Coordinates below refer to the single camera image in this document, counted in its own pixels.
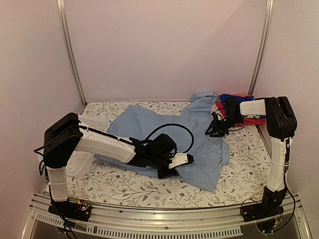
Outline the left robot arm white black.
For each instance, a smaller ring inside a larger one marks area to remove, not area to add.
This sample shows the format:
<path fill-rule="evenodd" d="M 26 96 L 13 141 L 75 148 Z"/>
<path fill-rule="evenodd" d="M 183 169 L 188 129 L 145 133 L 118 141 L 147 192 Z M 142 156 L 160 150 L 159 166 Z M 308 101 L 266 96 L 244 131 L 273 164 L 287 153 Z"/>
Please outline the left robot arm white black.
<path fill-rule="evenodd" d="M 63 216 L 74 212 L 69 202 L 66 166 L 74 151 L 98 154 L 136 167 L 151 167 L 159 179 L 176 176 L 170 168 L 177 145 L 166 134 L 154 140 L 138 140 L 112 135 L 82 123 L 78 115 L 68 113 L 44 133 L 44 145 L 34 153 L 42 156 L 46 167 L 54 206 Z"/>

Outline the aluminium corner post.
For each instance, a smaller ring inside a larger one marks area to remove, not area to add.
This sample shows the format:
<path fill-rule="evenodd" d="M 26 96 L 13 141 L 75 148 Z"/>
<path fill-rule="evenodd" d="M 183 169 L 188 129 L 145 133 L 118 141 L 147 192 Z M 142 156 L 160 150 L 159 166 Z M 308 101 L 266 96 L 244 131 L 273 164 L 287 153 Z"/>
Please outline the aluminium corner post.
<path fill-rule="evenodd" d="M 269 37 L 269 32 L 271 28 L 271 22 L 272 22 L 272 15 L 273 15 L 273 8 L 274 8 L 274 1 L 273 0 L 267 0 L 266 1 L 266 9 L 265 9 L 265 16 L 264 16 L 264 22 L 262 27 L 262 34 L 261 34 L 261 40 L 259 44 L 259 50 L 257 54 L 256 63 L 253 70 L 252 80 L 250 83 L 250 87 L 248 90 L 249 95 L 253 95 L 254 91 L 257 86 L 259 74 L 262 67 L 262 62 L 267 46 L 267 41 Z"/>
<path fill-rule="evenodd" d="M 86 106 L 87 100 L 86 100 L 84 89 L 80 80 L 79 72 L 77 69 L 76 60 L 75 60 L 73 47 L 72 47 L 71 35 L 68 28 L 65 1 L 57 0 L 56 3 L 57 3 L 59 21 L 61 25 L 62 36 L 63 36 L 65 48 L 66 48 L 66 54 L 69 61 L 69 66 L 70 66 L 71 74 L 75 84 L 75 88 L 82 106 Z"/>

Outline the floral table mat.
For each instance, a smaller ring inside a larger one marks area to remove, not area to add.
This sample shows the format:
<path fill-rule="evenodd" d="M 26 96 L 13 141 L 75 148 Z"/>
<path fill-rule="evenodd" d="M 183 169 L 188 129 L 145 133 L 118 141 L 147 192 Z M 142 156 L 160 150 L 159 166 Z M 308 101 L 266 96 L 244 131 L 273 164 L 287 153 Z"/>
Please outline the floral table mat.
<path fill-rule="evenodd" d="M 237 127 L 222 139 L 229 145 L 230 161 L 222 166 L 213 192 L 178 177 L 158 179 L 144 168 L 129 169 L 93 155 L 78 175 L 67 171 L 68 195 L 95 203 L 162 209 L 230 206 L 249 198 L 260 201 L 271 159 L 257 128 Z"/>

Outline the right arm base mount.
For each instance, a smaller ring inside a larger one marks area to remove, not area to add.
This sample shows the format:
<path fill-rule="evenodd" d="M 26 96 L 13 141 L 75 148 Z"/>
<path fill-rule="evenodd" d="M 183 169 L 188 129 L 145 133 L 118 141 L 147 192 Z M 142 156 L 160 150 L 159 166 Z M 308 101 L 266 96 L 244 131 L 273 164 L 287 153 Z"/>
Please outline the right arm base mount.
<path fill-rule="evenodd" d="M 240 205 L 240 215 L 243 217 L 244 222 L 281 216 L 283 212 L 284 209 L 281 205 L 275 207 L 266 207 L 261 201 L 255 201 L 251 198 L 244 200 Z"/>

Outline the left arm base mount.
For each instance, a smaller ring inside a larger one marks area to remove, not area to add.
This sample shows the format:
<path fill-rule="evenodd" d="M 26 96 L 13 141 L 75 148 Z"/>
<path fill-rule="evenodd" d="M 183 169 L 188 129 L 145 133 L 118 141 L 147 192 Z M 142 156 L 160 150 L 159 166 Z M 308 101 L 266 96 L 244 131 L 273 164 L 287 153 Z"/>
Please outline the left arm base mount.
<path fill-rule="evenodd" d="M 74 219 L 78 221 L 88 222 L 92 205 L 88 202 L 80 200 L 78 202 L 70 202 L 69 200 L 64 202 L 51 201 L 48 212 L 61 216 L 63 218 Z"/>

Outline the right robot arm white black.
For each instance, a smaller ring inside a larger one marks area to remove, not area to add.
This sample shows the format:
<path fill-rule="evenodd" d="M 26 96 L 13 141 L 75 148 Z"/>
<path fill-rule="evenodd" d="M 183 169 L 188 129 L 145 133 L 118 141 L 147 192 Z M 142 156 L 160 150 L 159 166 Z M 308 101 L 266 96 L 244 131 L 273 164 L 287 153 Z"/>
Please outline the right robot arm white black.
<path fill-rule="evenodd" d="M 206 135 L 223 137 L 228 135 L 230 128 L 243 123 L 248 116 L 264 116 L 267 132 L 271 138 L 271 168 L 267 185 L 264 188 L 262 201 L 254 205 L 254 209 L 262 217 L 268 217 L 273 212 L 280 212 L 282 201 L 288 191 L 286 174 L 290 164 L 290 148 L 297 119 L 286 96 L 260 98 L 257 100 L 238 102 L 234 97 L 224 101 L 225 118 L 212 113 Z"/>

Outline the light blue shirt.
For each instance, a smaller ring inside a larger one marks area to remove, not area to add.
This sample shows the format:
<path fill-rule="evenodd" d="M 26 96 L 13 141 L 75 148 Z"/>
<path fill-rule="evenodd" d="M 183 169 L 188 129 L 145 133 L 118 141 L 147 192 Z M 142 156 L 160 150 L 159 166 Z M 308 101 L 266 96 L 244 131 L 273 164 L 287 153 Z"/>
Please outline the light blue shirt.
<path fill-rule="evenodd" d="M 209 137 L 205 133 L 212 121 L 211 110 L 216 100 L 215 92 L 196 93 L 178 116 L 160 115 L 140 106 L 129 106 L 111 122 L 108 133 L 142 140 L 165 124 L 166 127 L 152 137 L 165 133 L 176 143 L 179 152 L 187 151 L 194 158 L 192 164 L 176 168 L 179 180 L 213 192 L 222 166 L 230 161 L 229 145 L 222 138 Z"/>

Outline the folded pink garment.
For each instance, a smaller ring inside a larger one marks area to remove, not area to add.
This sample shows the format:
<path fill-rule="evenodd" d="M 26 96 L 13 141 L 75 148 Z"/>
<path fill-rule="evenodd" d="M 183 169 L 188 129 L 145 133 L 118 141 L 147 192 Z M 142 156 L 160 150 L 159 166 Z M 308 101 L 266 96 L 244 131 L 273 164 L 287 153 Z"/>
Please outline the folded pink garment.
<path fill-rule="evenodd" d="M 230 97 L 234 97 L 236 99 L 236 101 L 239 103 L 244 102 L 244 101 L 254 100 L 254 97 L 251 95 L 239 95 L 239 94 L 235 94 L 235 95 L 222 94 L 222 95 L 220 95 L 219 96 L 220 102 L 216 103 L 216 106 L 224 118 L 227 117 L 224 102 L 227 98 L 230 98 Z M 243 118 L 243 122 L 237 123 L 236 126 L 263 125 L 265 122 L 266 122 L 266 118 L 264 116 L 248 116 L 248 117 Z"/>

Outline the aluminium front rail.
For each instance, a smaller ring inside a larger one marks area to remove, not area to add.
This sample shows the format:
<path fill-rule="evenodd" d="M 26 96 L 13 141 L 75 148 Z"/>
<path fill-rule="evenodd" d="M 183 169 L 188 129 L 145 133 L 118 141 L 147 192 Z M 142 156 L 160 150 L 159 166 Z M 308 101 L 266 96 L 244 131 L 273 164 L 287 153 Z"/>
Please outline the aluminium front rail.
<path fill-rule="evenodd" d="M 275 218 L 244 221 L 240 206 L 196 209 L 147 209 L 93 204 L 88 221 L 71 228 L 49 209 L 50 198 L 35 193 L 22 228 L 23 239 L 312 239 L 298 196 L 283 201 Z M 264 228 L 279 220 L 277 232 Z"/>

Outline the left aluminium corner post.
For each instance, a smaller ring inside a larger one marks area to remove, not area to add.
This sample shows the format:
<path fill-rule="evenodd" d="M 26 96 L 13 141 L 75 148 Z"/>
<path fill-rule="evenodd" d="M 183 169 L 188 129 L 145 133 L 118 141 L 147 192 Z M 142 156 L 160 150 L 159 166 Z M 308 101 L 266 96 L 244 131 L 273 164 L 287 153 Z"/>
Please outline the left aluminium corner post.
<path fill-rule="evenodd" d="M 66 54 L 69 61 L 69 66 L 70 66 L 71 74 L 75 84 L 75 88 L 82 106 L 86 106 L 87 100 L 86 100 L 84 89 L 80 80 L 79 72 L 77 69 L 76 60 L 75 60 L 73 47 L 72 47 L 71 35 L 68 28 L 65 1 L 57 0 L 56 3 L 57 3 L 59 21 L 61 25 L 62 36 L 63 36 L 65 48 L 66 48 Z"/>

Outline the right aluminium corner post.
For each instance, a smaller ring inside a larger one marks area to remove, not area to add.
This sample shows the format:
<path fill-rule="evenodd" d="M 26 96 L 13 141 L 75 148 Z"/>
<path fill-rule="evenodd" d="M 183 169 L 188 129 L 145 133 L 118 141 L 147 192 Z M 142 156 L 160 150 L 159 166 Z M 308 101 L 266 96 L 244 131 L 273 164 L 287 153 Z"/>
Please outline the right aluminium corner post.
<path fill-rule="evenodd" d="M 266 1 L 266 9 L 265 9 L 265 16 L 264 16 L 264 22 L 262 27 L 262 34 L 261 34 L 261 40 L 259 44 L 259 50 L 257 54 L 256 63 L 253 70 L 252 80 L 250 83 L 250 87 L 248 90 L 249 95 L 253 95 L 254 91 L 257 86 L 259 74 L 262 67 L 262 62 L 267 46 L 267 41 L 269 37 L 269 32 L 271 28 L 271 22 L 272 22 L 272 15 L 273 15 L 273 8 L 274 8 L 274 1 L 273 0 L 267 0 Z"/>

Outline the white plastic laundry basket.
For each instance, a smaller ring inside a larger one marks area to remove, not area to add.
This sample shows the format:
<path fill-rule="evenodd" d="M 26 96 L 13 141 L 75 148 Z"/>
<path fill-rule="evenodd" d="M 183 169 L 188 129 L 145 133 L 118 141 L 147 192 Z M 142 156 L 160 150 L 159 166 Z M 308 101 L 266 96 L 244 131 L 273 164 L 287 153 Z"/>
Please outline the white plastic laundry basket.
<path fill-rule="evenodd" d="M 92 153 L 75 150 L 83 137 L 79 127 L 81 122 L 88 122 L 100 129 L 107 127 L 106 122 L 98 122 L 93 117 L 79 119 L 74 113 L 65 115 L 45 131 L 44 146 L 34 150 L 42 155 L 42 163 L 46 167 L 56 169 L 66 166 L 70 175 L 75 176 L 84 168 L 86 160 L 92 159 Z"/>

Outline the blue printed t-shirt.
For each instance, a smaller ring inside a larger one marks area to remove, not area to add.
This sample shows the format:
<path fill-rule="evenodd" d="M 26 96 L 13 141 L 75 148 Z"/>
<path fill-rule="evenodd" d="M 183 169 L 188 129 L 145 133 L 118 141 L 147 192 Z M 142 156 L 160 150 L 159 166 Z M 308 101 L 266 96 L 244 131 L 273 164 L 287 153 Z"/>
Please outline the blue printed t-shirt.
<path fill-rule="evenodd" d="M 265 119 L 265 101 L 255 99 L 249 95 L 220 95 L 224 115 L 227 117 L 241 117 L 252 119 Z"/>

